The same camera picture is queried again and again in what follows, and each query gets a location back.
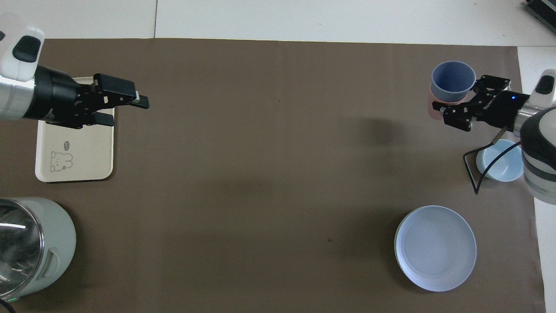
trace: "white plate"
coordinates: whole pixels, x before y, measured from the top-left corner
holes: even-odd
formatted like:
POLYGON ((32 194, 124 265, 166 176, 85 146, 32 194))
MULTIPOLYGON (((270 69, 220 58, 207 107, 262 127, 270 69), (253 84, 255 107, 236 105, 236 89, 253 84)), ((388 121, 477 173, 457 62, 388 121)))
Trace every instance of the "white plate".
POLYGON ((477 257, 469 224, 441 206, 420 207, 409 213, 398 226, 394 248, 405 275, 430 291, 461 285, 473 271, 477 257))

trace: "light blue bowl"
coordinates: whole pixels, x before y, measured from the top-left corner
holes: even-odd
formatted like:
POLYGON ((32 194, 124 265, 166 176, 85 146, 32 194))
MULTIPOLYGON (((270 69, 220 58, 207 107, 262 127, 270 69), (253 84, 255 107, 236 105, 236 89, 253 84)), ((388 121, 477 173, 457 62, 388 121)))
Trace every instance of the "light blue bowl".
MULTIPOLYGON (((490 146, 477 154, 477 168, 481 173, 500 153, 510 148, 514 142, 500 139, 496 144, 490 146)), ((499 182, 511 182, 523 174, 522 152, 519 146, 513 148, 501 157, 486 173, 486 177, 499 182)))

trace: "kettle handle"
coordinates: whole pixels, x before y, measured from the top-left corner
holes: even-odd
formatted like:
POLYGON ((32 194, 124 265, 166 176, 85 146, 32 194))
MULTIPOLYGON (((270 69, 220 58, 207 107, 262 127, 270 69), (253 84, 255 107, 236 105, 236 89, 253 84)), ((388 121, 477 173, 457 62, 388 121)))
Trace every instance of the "kettle handle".
POLYGON ((48 252, 46 253, 46 262, 44 263, 44 267, 38 278, 51 278, 58 272, 59 269, 60 256, 58 255, 58 249, 49 248, 48 252), (54 271, 51 271, 50 269, 54 267, 56 267, 56 269, 54 271))

